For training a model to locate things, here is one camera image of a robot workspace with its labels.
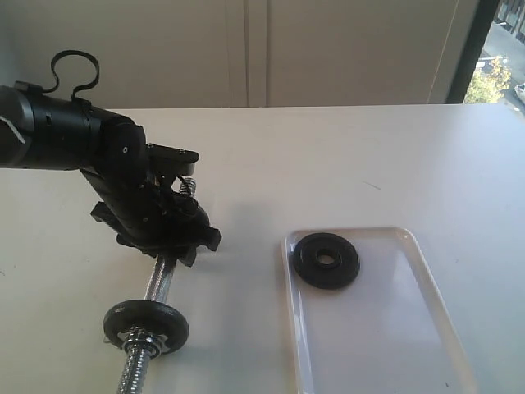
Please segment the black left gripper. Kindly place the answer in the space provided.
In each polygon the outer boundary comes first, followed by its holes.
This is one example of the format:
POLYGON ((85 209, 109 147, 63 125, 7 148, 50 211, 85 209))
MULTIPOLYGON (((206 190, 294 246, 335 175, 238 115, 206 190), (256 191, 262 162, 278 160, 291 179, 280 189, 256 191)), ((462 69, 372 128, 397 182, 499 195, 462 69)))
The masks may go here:
POLYGON ((119 244, 188 268, 198 247, 217 251, 221 233, 210 227, 189 176, 158 176, 148 157, 105 159, 80 172, 102 199, 91 216, 114 230, 119 244))

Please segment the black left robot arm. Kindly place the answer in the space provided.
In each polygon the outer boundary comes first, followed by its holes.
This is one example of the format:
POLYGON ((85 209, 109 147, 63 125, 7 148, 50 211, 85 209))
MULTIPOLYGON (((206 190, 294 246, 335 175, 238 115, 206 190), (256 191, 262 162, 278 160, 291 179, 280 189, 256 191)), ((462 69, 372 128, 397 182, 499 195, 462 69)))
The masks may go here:
POLYGON ((79 171, 100 197, 91 216, 117 243, 193 265, 221 233, 194 197, 199 154, 146 140, 144 128, 82 99, 1 88, 1 166, 79 171))

